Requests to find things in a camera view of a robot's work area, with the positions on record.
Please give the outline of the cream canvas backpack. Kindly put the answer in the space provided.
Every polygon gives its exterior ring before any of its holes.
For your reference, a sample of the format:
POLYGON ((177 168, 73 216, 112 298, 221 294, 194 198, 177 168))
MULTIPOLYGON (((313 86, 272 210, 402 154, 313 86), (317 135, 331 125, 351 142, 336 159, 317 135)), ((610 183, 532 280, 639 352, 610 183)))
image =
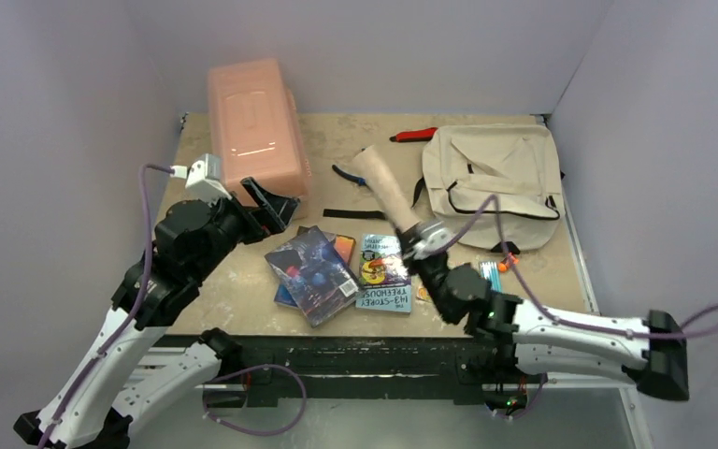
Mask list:
POLYGON ((326 209, 324 216, 381 220, 390 212, 402 231, 439 220, 455 234, 450 247, 538 250, 566 212, 557 149, 541 125, 443 125, 400 155, 367 148, 350 173, 375 190, 378 209, 326 209))

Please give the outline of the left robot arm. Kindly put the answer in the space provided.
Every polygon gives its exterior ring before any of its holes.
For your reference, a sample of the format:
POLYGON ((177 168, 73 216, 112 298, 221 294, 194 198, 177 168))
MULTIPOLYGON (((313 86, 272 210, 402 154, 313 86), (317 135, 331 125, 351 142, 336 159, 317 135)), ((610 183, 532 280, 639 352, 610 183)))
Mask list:
POLYGON ((200 293, 204 280, 241 244, 277 235, 299 207, 255 180, 241 204, 216 181, 193 199, 173 204, 155 226, 140 260, 112 297, 93 345, 56 397, 22 414, 15 431, 38 448, 125 448, 159 412, 188 390, 241 370, 241 348, 218 328, 205 331, 175 361, 135 385, 135 367, 200 293))

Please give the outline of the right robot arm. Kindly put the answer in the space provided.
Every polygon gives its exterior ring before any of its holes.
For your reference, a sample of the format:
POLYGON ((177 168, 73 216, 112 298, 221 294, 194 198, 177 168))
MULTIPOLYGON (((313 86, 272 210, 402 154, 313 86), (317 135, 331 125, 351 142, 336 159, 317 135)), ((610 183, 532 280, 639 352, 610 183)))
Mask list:
POLYGON ((405 267, 431 297, 440 319, 494 349, 490 373, 508 381, 532 370, 587 373, 632 383, 651 398, 690 398, 687 339, 674 317, 604 317, 545 307, 495 290, 469 263, 452 268, 446 251, 424 252, 419 226, 396 233, 405 267))

